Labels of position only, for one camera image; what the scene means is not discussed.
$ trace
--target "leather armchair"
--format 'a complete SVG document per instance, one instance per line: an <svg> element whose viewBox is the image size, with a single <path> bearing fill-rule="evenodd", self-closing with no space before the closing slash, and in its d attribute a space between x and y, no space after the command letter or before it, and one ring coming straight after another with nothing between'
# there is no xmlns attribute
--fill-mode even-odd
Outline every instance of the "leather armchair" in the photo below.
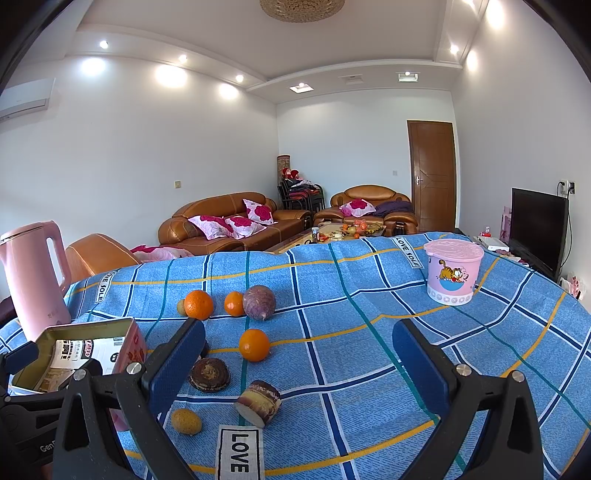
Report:
<svg viewBox="0 0 591 480"><path fill-rule="evenodd" d="M317 226L326 221L353 224L357 219L355 217L345 217L339 210L339 207L355 199L367 200L374 206L383 202L391 202L393 200L405 200L410 202L410 199L403 193L395 192L387 187L381 187L379 185L359 185L333 195L330 199L331 207L321 210L314 215L314 225ZM385 225L386 230L384 231L384 236L392 236L394 234L397 222L404 223L405 233L407 235L417 233L417 218L411 212L392 212L387 214L384 218L368 215L364 216L363 219L368 222Z"/></svg>
<svg viewBox="0 0 591 480"><path fill-rule="evenodd" d="M92 233L66 248L72 283L116 268L140 265L127 248L102 233Z"/></svg>

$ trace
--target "brown leather sofa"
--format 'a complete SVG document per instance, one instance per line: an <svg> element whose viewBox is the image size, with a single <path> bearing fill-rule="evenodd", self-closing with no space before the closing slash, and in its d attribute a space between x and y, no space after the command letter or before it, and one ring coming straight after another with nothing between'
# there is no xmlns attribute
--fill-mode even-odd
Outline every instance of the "brown leather sofa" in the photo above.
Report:
<svg viewBox="0 0 591 480"><path fill-rule="evenodd" d="M199 228L189 222L197 215L228 217L246 216L243 199L267 205L273 212L273 225L267 225L262 232L248 238L216 238L207 240ZM308 210L277 210L277 205L261 193L242 192L198 200L179 208L172 218L158 229L160 244L166 247L184 248L193 255L207 255L215 252L266 250L297 235L311 226L312 214Z"/></svg>
<svg viewBox="0 0 591 480"><path fill-rule="evenodd" d="M381 187L379 185L358 185L351 187L344 192L333 195L330 199L330 208L319 211L314 215L314 225L318 225L321 222L329 221L336 223L351 223L357 218L345 217L343 212L339 210L339 206L349 203L355 199L363 199L376 206L383 202L391 202L393 200L406 200L410 202L410 199L402 194L393 191L387 187ZM394 212L389 213L386 217L375 217L366 215L361 217L366 222L379 223L385 225L386 230L384 236L392 236L396 227L396 222L402 222L405 226L405 233L411 235L417 233L417 218L411 212Z"/></svg>
<svg viewBox="0 0 591 480"><path fill-rule="evenodd" d="M116 268L140 265L127 248L102 233L92 233L66 248L72 283Z"/></svg>

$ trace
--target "blue checkered bedsheet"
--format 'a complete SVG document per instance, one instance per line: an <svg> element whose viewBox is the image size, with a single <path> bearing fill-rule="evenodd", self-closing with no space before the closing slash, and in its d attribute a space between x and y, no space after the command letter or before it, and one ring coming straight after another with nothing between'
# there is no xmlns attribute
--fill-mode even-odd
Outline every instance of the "blue checkered bedsheet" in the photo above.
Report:
<svg viewBox="0 0 591 480"><path fill-rule="evenodd" d="M423 245L441 236L406 237L424 266ZM66 302L79 322L133 316L148 347L171 338L183 319L176 304L189 291L206 290L215 312L206 321L211 356L226 362L228 388L206 395L185 383L172 410L190 408L202 419L195 437L160 422L201 479L212 479L217 428L238 424L234 399L253 380L265 380L284 399L264 430L268 477L395 479L433 432L413 385L397 371L392 326L410 317L454 363L485 375L519 368L528 378L544 447L545 477L557 478L580 444L591 418L591 322L588 313L555 284L487 252L473 300L460 307L435 303L426 292L426 269L413 269L391 238L295 247L285 254L217 253L122 268L103 302L102 275L70 288ZM232 290L264 284L277 297L267 322L229 317L223 301ZM269 357L249 363L238 352L248 327L267 333ZM0 330L2 349L25 339L16 322ZM478 414L451 467L461 474L485 413ZM120 434L136 473L151 478L129 433Z"/></svg>

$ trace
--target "fruit on table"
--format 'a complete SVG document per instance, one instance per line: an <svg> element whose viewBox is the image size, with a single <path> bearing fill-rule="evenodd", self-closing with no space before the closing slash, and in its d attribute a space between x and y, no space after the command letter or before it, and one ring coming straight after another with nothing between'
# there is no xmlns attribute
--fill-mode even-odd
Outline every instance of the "fruit on table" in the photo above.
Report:
<svg viewBox="0 0 591 480"><path fill-rule="evenodd" d="M274 293L264 285L254 285L244 293L244 312L254 320L268 320L275 312Z"/></svg>
<svg viewBox="0 0 591 480"><path fill-rule="evenodd" d="M238 349L242 357L249 362L260 362L269 355L271 343L265 332L257 328L249 328L240 337Z"/></svg>
<svg viewBox="0 0 591 480"><path fill-rule="evenodd" d="M184 299L180 299L177 303L177 312L181 317L186 317L187 312L184 309Z"/></svg>
<svg viewBox="0 0 591 480"><path fill-rule="evenodd" d="M244 307L242 305L243 295L239 291L231 291L226 295L223 307L233 317L241 317L244 315Z"/></svg>
<svg viewBox="0 0 591 480"><path fill-rule="evenodd" d="M193 290L184 300L187 316L197 320L207 320L213 313L213 300L203 290Z"/></svg>
<svg viewBox="0 0 591 480"><path fill-rule="evenodd" d="M185 435L195 435L199 433L202 428L201 419L199 416L188 408L179 408L170 415L170 423L173 428Z"/></svg>

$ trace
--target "ceiling lamp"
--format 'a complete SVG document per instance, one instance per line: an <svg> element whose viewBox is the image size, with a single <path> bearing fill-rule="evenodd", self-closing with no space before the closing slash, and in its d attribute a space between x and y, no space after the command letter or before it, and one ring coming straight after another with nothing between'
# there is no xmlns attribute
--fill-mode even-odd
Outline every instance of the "ceiling lamp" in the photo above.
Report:
<svg viewBox="0 0 591 480"><path fill-rule="evenodd" d="M295 93L306 93L306 92L311 92L314 89L310 85L308 85L307 83L301 82L298 85L294 85L293 87L290 87L290 90Z"/></svg>
<svg viewBox="0 0 591 480"><path fill-rule="evenodd" d="M282 22L307 23L337 13L345 0L260 0L267 15Z"/></svg>
<svg viewBox="0 0 591 480"><path fill-rule="evenodd" d="M400 72L398 74L399 82L418 82L418 73L413 72Z"/></svg>

